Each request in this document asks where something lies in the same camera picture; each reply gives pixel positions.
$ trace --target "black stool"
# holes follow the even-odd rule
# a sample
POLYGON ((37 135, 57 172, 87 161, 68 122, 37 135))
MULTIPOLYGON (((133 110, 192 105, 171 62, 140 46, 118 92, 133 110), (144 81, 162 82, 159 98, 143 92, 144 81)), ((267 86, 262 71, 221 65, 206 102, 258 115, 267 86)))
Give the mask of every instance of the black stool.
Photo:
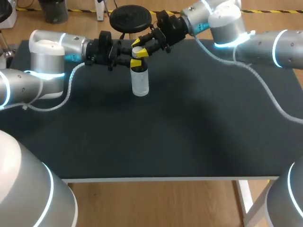
POLYGON ((111 13, 109 23, 116 31, 135 39, 135 33, 144 31, 152 24, 151 17, 151 13, 142 6, 126 5, 111 13))

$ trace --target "black table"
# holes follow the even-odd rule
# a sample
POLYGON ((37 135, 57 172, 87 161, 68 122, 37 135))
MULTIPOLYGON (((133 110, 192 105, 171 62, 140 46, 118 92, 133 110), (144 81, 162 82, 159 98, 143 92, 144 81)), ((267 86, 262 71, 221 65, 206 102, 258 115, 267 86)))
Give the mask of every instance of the black table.
MULTIPOLYGON (((273 177, 303 155, 303 126, 283 118, 247 70, 219 64, 193 40, 175 45, 170 54, 153 54, 148 64, 145 97, 132 94, 128 68, 86 66, 76 73, 64 107, 0 112, 0 129, 70 181, 273 177)), ((75 66, 66 63, 67 75, 75 66)), ((12 68, 29 67, 23 41, 12 68)), ((302 89, 293 71, 252 67, 282 108, 303 118, 302 89)), ((52 107, 64 98, 65 93, 34 105, 52 107)))

